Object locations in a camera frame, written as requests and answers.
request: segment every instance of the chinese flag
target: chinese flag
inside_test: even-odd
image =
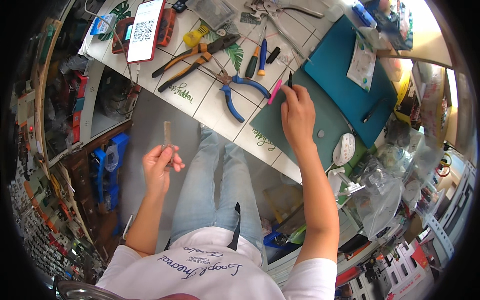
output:
[[[415,252],[412,254],[412,258],[424,269],[428,265],[427,257],[425,256],[425,253],[423,253],[421,247],[417,247],[415,249]]]

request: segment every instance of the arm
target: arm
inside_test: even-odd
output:
[[[282,85],[281,89],[287,96],[281,107],[283,131],[300,167],[307,223],[305,242],[295,264],[311,258],[336,262],[340,225],[335,197],[312,138],[315,106],[305,87]]]
[[[170,168],[166,165],[170,162],[171,157],[172,149],[170,147],[162,151],[162,146],[158,145],[142,160],[146,192],[125,242],[126,246],[135,250],[142,257],[155,254],[163,200],[170,184]],[[185,167],[177,153],[173,158],[173,167],[177,172]]]

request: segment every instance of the light blue jeans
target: light blue jeans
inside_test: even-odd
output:
[[[203,127],[198,152],[190,164],[173,215],[170,245],[184,234],[216,226],[231,231],[237,226],[240,204],[240,235],[262,252],[263,235],[252,180],[243,150],[234,143],[225,145],[220,203],[215,208],[213,175],[218,164],[218,136]]]

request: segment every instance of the qr code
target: qr code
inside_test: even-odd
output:
[[[153,24],[155,20],[138,22],[135,25],[135,34],[132,43],[147,41],[152,37]]]

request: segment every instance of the green screwdriver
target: green screwdriver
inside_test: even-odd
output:
[[[247,70],[245,71],[245,78],[251,79],[255,74],[255,68],[257,67],[257,61],[258,61],[258,51],[260,50],[260,43],[264,39],[264,34],[266,29],[267,29],[267,26],[265,25],[262,31],[262,34],[260,35],[257,48],[255,49],[255,52],[253,53],[252,58],[250,58],[250,61],[248,62]]]

